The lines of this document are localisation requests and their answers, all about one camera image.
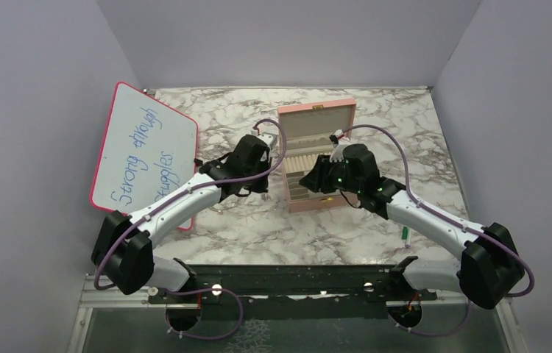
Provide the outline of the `green marker pen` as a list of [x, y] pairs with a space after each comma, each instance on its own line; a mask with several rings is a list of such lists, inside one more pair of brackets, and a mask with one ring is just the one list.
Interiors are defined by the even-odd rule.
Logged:
[[402, 228], [402, 236], [401, 236], [401, 238], [402, 238], [403, 240], [408, 240], [409, 235], [410, 235], [410, 229], [409, 229], [408, 227], [404, 226], [404, 227]]

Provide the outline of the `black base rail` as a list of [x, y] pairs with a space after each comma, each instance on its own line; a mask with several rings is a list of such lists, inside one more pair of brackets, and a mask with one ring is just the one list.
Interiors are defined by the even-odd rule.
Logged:
[[387, 306], [436, 295], [415, 290], [403, 265], [193, 265], [182, 295], [157, 288], [150, 304], [205, 321], [323, 318], [385, 319]]

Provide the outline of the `pink-framed whiteboard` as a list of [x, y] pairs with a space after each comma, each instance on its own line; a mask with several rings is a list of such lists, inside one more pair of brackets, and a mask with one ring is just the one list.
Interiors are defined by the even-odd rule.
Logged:
[[183, 186], [196, 170], [199, 126], [126, 82], [115, 86], [90, 203], [131, 213]]

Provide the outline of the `pink jewelry box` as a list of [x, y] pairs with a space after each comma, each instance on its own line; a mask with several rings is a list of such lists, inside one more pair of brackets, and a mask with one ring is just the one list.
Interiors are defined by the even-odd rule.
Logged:
[[291, 213], [341, 207], [347, 200], [339, 193], [314, 193], [300, 186], [300, 179], [314, 166], [321, 154], [329, 155], [333, 145], [329, 136], [353, 125], [356, 100], [353, 98], [281, 106], [278, 122], [285, 132], [283, 183]]

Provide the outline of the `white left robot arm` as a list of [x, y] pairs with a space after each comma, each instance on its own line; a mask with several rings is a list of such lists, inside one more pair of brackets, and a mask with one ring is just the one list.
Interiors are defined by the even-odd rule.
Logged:
[[102, 224], [91, 255], [96, 265], [94, 286], [117, 287], [123, 294], [144, 286], [164, 288], [178, 302], [195, 292], [194, 272], [176, 258], [155, 256], [153, 250], [172, 230], [229, 196], [265, 193], [276, 137], [245, 135], [232, 152], [203, 162], [183, 186], [141, 210], [127, 215], [118, 210]]

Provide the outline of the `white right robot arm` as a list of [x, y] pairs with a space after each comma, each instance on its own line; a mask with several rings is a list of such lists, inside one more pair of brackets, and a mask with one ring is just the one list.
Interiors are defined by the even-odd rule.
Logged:
[[381, 176], [374, 154], [363, 144], [318, 156], [300, 185], [313, 193], [353, 193], [360, 208], [417, 231], [453, 255], [453, 260], [404, 260], [388, 281], [398, 299], [417, 290], [448, 290], [492, 309], [526, 274], [507, 228], [465, 221], [414, 200], [404, 184]]

